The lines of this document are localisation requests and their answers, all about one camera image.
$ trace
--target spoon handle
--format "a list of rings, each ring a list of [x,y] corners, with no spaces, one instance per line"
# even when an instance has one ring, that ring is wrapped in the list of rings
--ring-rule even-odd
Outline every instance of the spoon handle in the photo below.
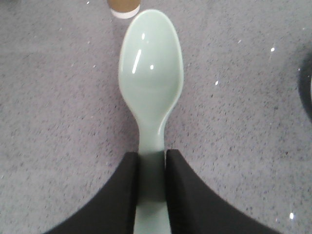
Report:
[[[170,234],[163,130],[140,128],[139,189],[134,234]]]

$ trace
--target spoon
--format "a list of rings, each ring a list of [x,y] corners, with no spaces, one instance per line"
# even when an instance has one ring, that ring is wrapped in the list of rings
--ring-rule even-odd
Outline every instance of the spoon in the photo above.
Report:
[[[169,234],[164,181],[164,128],[183,86],[175,28],[158,10],[130,24],[120,52],[119,88],[139,128],[139,189],[135,234]]]

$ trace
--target speckled gray surface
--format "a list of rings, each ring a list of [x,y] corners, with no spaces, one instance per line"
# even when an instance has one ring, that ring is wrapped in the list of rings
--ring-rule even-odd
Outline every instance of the speckled gray surface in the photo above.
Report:
[[[310,234],[312,123],[297,81],[312,51],[312,2],[144,0],[148,8],[169,16],[183,50],[166,147],[239,210]],[[0,234],[50,229],[137,150],[117,84],[129,23],[103,0],[0,1]]]

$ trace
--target cup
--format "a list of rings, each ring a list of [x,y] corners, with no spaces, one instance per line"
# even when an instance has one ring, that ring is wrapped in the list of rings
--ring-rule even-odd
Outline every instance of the cup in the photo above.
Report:
[[[135,16],[140,9],[140,0],[107,0],[113,16],[128,19]]]

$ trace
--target black object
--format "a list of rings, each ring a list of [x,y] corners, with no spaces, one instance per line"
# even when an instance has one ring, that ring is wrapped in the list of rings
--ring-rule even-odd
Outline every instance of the black object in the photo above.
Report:
[[[95,197],[46,234],[132,234],[137,176],[137,153],[126,153],[112,177]]]
[[[168,150],[166,155],[166,196],[172,234],[278,234],[215,194],[179,150]]]
[[[126,153],[95,197],[45,234],[133,234],[138,168],[138,154]],[[278,234],[215,194],[179,150],[167,151],[166,197],[172,234]]]
[[[312,79],[312,52],[303,60],[298,80],[298,90],[302,105],[312,122],[312,101],[311,101],[311,79]]]

